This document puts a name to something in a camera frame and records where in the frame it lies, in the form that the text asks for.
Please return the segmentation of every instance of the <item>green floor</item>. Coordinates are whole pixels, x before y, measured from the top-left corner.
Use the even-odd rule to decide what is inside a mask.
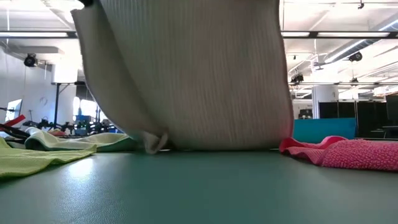
[[[97,154],[0,183],[0,223],[398,223],[398,174],[277,152]]]

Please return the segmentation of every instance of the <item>ceiling pipe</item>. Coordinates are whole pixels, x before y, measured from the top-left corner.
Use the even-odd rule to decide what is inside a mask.
[[[373,27],[373,31],[375,30],[384,30],[384,31],[398,31],[398,13],[394,14],[384,22],[378,24]],[[319,65],[324,65],[327,62],[333,63],[341,60],[343,58],[349,57],[350,55],[355,54],[356,52],[368,47],[380,39],[372,39],[372,40],[352,40],[347,44],[339,47],[338,49],[326,54],[323,58],[320,58]],[[311,62],[304,61],[299,65],[294,67],[296,71],[302,71],[311,66]]]
[[[386,73],[386,72],[388,73],[390,70],[397,68],[397,67],[398,67],[397,65],[398,65],[398,61],[393,62],[393,63],[390,63],[390,64],[388,64],[388,65],[385,65],[385,66],[379,68],[378,70],[376,70],[376,71],[374,71],[374,72],[368,73],[368,74],[366,74],[366,75],[361,75],[361,76],[358,76],[358,77],[356,77],[356,78],[367,78],[367,77],[379,75],[379,74]],[[381,82],[381,81],[393,81],[393,80],[396,80],[397,78],[398,78],[398,76],[394,76],[394,77],[384,77],[384,78],[381,78],[380,80],[378,80],[378,81],[376,81],[376,82]],[[367,86],[368,86],[368,85],[354,86],[354,87],[352,87],[352,88],[350,88],[350,89],[348,89],[348,90],[346,90],[346,91],[357,90],[357,89],[364,88],[364,87],[367,87]]]
[[[314,2],[314,1],[285,1],[287,6],[305,6],[305,7],[318,7],[321,9],[327,9],[328,7],[336,7],[335,2]],[[357,9],[360,2],[340,2],[339,8],[355,8]],[[363,9],[393,9],[398,8],[398,2],[364,2],[365,7]]]

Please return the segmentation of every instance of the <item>white column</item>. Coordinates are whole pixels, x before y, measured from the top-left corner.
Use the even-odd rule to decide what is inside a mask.
[[[312,88],[312,115],[319,119],[319,102],[336,102],[338,100],[338,87],[332,85],[315,86]]]
[[[62,57],[57,64],[53,65],[52,68],[52,82],[55,83],[74,83],[77,81],[78,75],[78,62],[70,57]],[[55,108],[55,85],[53,91],[54,100],[52,108]],[[58,118],[57,123],[63,124],[66,121],[71,122],[73,119],[73,99],[76,96],[76,86],[63,85],[60,88],[63,90],[59,94],[58,102]]]

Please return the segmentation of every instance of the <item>fluorescent light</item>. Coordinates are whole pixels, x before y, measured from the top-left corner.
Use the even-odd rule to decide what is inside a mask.
[[[0,32],[0,38],[24,38],[33,37],[44,39],[49,37],[68,37],[66,32]]]
[[[330,57],[328,59],[325,60],[325,63],[330,63],[332,61],[334,61],[334,59],[336,59],[337,57],[339,57],[340,55],[344,54],[345,52],[347,52],[347,50],[356,47],[357,45],[359,45],[360,43],[364,42],[365,40],[360,40],[355,42],[353,45],[350,45],[349,47],[346,47],[344,50],[338,52],[337,54],[335,54],[333,57]]]
[[[309,32],[281,32],[283,37],[308,37]]]
[[[379,85],[398,85],[398,82],[379,82]]]
[[[320,32],[318,37],[386,37],[389,32]]]
[[[332,82],[300,82],[300,83],[290,82],[289,85],[336,85],[336,84]]]

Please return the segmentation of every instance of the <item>pink towel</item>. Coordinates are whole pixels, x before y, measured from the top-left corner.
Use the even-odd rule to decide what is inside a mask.
[[[329,136],[320,144],[309,144],[287,138],[280,144],[279,151],[318,166],[398,171],[398,142]]]

